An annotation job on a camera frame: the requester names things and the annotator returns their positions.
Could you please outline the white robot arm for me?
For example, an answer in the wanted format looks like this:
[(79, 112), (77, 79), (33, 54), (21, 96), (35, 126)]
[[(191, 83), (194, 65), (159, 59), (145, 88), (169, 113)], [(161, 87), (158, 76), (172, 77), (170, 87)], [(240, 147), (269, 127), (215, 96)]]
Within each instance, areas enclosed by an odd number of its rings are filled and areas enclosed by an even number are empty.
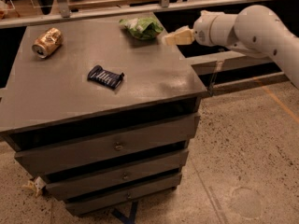
[(193, 27), (165, 35), (165, 45), (222, 46), (250, 57), (268, 57), (299, 88), (299, 37), (268, 7), (254, 5), (237, 14), (203, 10)]

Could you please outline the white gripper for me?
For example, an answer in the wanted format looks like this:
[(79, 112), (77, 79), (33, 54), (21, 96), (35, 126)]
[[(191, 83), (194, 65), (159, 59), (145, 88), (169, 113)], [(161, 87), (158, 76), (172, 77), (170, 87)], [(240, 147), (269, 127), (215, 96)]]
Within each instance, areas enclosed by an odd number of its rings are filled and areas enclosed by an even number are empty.
[(193, 24), (193, 29), (178, 29), (165, 35), (162, 41), (168, 46), (190, 45), (195, 39), (200, 45), (212, 47), (214, 43), (210, 38), (211, 26), (214, 20), (223, 14), (224, 12), (202, 10), (200, 17)]

